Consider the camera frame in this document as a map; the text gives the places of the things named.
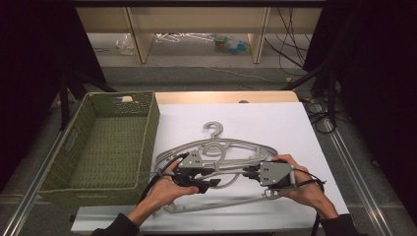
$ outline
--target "box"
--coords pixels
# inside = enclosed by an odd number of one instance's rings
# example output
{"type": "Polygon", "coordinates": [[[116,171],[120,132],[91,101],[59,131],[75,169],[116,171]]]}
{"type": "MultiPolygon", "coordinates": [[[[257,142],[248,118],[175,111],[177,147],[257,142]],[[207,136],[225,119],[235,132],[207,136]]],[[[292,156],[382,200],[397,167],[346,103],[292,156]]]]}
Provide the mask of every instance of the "box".
{"type": "Polygon", "coordinates": [[[153,91],[87,93],[38,193],[61,207],[135,205],[149,182],[158,122],[153,91]]]}

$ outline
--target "wrist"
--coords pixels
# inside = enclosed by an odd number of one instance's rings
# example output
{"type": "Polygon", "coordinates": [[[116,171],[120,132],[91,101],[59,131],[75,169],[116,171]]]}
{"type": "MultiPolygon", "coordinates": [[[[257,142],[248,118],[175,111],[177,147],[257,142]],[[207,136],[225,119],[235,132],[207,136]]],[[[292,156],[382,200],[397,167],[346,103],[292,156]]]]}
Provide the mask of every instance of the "wrist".
{"type": "Polygon", "coordinates": [[[338,217],[338,213],[334,207],[334,204],[327,197],[318,201],[314,205],[314,209],[317,211],[321,219],[331,219],[338,217]]]}
{"type": "Polygon", "coordinates": [[[156,204],[152,203],[148,199],[144,199],[140,202],[136,208],[128,215],[128,218],[136,224],[141,226],[149,216],[159,210],[156,204]]]}

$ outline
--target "black sleeve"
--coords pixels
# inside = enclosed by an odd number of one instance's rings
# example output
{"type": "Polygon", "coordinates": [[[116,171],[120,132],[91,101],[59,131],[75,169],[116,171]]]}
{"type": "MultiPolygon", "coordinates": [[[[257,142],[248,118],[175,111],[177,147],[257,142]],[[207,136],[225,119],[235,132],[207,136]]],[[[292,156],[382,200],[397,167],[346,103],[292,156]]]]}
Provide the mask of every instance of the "black sleeve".
{"type": "Polygon", "coordinates": [[[95,229],[91,236],[135,236],[139,232],[136,226],[126,215],[119,213],[117,218],[105,229],[95,229]]]}
{"type": "Polygon", "coordinates": [[[353,217],[350,214],[341,214],[338,218],[320,220],[326,236],[366,236],[355,227],[353,217]]]}

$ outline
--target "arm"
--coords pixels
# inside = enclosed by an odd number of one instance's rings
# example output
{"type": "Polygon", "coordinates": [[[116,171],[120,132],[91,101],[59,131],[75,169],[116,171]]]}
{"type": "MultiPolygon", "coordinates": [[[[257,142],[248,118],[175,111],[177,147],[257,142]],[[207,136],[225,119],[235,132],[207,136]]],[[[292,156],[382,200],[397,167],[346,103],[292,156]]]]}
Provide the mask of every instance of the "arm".
{"type": "MultiPolygon", "coordinates": [[[[272,160],[284,160],[294,165],[296,169],[309,172],[306,167],[299,165],[289,154],[278,155],[272,160]]],[[[310,175],[301,171],[295,171],[294,175],[297,183],[312,178],[310,175]]],[[[334,204],[316,184],[303,185],[295,191],[281,190],[278,194],[282,197],[292,199],[298,204],[314,208],[321,218],[320,223],[327,236],[362,235],[356,230],[352,216],[350,214],[339,215],[334,204]]]]}
{"type": "MultiPolygon", "coordinates": [[[[177,164],[178,162],[174,162],[168,169],[172,169],[177,164]]],[[[198,191],[199,188],[195,186],[180,187],[172,181],[171,177],[163,176],[128,216],[119,213],[110,226],[94,230],[91,236],[135,236],[139,232],[139,227],[151,214],[165,205],[172,204],[181,196],[197,194],[198,191]]]]}

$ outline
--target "hanger hook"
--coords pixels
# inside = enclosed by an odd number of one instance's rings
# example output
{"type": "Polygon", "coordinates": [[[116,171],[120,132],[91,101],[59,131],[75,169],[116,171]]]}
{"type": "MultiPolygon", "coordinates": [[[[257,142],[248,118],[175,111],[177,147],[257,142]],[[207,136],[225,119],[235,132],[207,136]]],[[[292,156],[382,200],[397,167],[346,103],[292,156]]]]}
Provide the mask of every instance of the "hanger hook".
{"type": "Polygon", "coordinates": [[[219,134],[221,134],[221,132],[223,132],[223,125],[220,122],[217,121],[211,121],[211,122],[207,122],[204,125],[205,129],[209,129],[211,126],[215,127],[215,131],[213,133],[211,133],[211,138],[215,139],[215,137],[219,134]]]}

